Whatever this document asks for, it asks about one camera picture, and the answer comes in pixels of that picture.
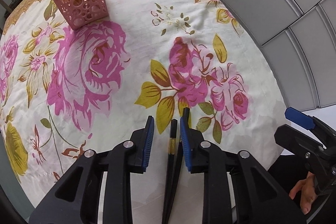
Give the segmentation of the person's right hand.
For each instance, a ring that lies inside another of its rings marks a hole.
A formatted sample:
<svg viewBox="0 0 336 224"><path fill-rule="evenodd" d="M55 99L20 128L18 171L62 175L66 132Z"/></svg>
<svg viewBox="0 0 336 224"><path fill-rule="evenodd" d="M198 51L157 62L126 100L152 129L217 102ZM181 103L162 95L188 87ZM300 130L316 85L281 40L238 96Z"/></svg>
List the person's right hand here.
<svg viewBox="0 0 336 224"><path fill-rule="evenodd" d="M299 180L289 192L289 196L292 200L298 192L301 192L300 207L303 214L307 214L311 210L312 203L317 198L314 187L314 179L315 175L308 172L306 179Z"/></svg>

